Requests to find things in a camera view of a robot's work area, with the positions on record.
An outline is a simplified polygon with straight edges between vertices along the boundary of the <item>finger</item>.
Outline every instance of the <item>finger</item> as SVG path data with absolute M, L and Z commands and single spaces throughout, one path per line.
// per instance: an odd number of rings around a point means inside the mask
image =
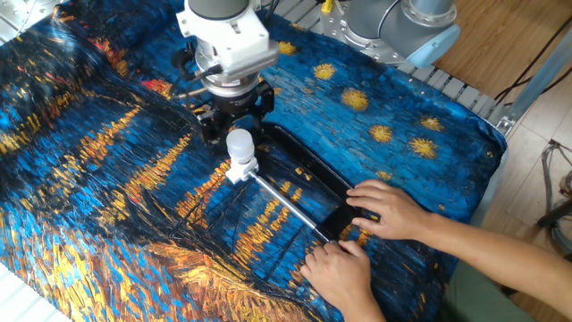
M 355 241 L 340 241 L 340 246 L 345 249 L 348 254 L 351 254 L 357 258 L 367 257 L 367 254 L 358 243 Z
M 303 267 L 300 268 L 300 273 L 302 274 L 302 276 L 304 276 L 307 280 L 310 279 L 310 276 L 312 275 L 312 270 L 310 269 L 310 267 L 308 265 L 304 265 Z
M 314 257 L 316 261 L 324 260 L 326 256 L 328 256 L 328 254 L 325 252 L 323 247 L 314 248 Z
M 310 267 L 310 270 L 311 270 L 313 265 L 315 265 L 314 254 L 309 253 L 306 255 L 306 266 Z
M 365 208 L 375 213 L 379 213 L 379 207 L 382 203 L 381 200 L 370 197 L 347 198 L 346 202 L 350 206 Z
M 383 199 L 383 196 L 386 194 L 386 191 L 371 186 L 357 187 L 356 189 L 348 191 L 348 196 L 350 197 L 369 197 L 375 199 Z
M 333 243 L 333 242 L 328 242 L 327 244 L 325 244 L 324 250 L 326 253 L 328 253 L 328 255 L 334 254 L 337 252 L 343 252 L 343 250 L 341 250 L 340 246 Z
M 367 230 L 370 233 L 379 234 L 383 229 L 383 225 L 376 223 L 373 220 L 365 218 L 354 218 L 351 221 L 352 224 L 358 226 L 361 229 Z
M 383 191 L 392 189 L 392 187 L 389 184 L 381 182 L 379 180 L 365 180 L 364 182 L 356 186 L 356 188 L 363 188 L 363 187 L 375 187 Z

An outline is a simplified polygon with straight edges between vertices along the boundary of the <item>yellow star pattern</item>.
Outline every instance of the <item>yellow star pattern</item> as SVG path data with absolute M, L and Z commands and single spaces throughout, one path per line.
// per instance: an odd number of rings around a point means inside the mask
M 436 117 L 424 117 L 421 120 L 421 125 L 423 125 L 426 129 L 431 131 L 441 131 L 443 130 L 443 126 L 439 124 L 439 120 Z
M 280 48 L 280 54 L 284 55 L 294 55 L 298 51 L 291 43 L 284 41 L 279 42 L 278 47 Z
M 341 101 L 358 112 L 364 112 L 369 106 L 366 93 L 357 89 L 346 89 L 341 94 Z
M 369 135 L 380 143 L 389 143 L 391 142 L 393 131 L 389 126 L 374 125 L 369 129 Z
M 321 64 L 314 68 L 314 76 L 317 79 L 327 81 L 336 73 L 331 64 Z
M 437 146 L 431 141 L 426 139 L 413 139 L 409 142 L 411 148 L 415 153 L 419 156 L 428 158 L 428 159 L 435 159 L 437 158 Z

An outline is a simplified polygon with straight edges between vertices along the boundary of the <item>forearm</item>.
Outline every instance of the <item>forearm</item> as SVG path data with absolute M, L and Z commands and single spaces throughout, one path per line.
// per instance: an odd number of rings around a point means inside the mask
M 341 309 L 345 322 L 385 322 L 382 311 L 373 295 L 357 300 L 347 308 Z
M 572 265 L 507 236 L 431 215 L 420 242 L 449 253 L 492 280 L 544 301 L 572 318 Z

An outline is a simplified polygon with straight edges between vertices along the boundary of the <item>metal bracket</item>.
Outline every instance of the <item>metal bracket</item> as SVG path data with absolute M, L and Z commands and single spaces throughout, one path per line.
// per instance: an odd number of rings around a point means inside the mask
M 497 130 L 499 130 L 499 132 L 505 137 L 508 137 L 516 124 L 516 121 L 510 120 L 507 116 L 504 116 L 497 124 Z
M 346 11 L 349 9 L 349 5 L 350 1 L 334 1 L 334 6 L 330 13 L 322 12 L 320 22 L 324 25 L 324 35 L 354 47 L 356 50 L 374 58 L 378 63 L 404 63 L 405 58 L 381 39 L 362 38 L 348 27 Z

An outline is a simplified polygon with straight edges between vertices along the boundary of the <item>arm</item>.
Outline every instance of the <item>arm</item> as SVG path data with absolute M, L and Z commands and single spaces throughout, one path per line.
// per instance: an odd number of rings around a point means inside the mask
M 382 215 L 355 225 L 386 239 L 416 240 L 447 252 L 492 280 L 525 292 L 572 318 L 572 265 L 563 258 L 507 236 L 463 225 L 421 209 L 402 190 L 367 181 L 349 191 L 352 206 Z
M 340 246 L 316 247 L 300 272 L 346 322 L 385 322 L 372 294 L 367 254 L 354 241 Z

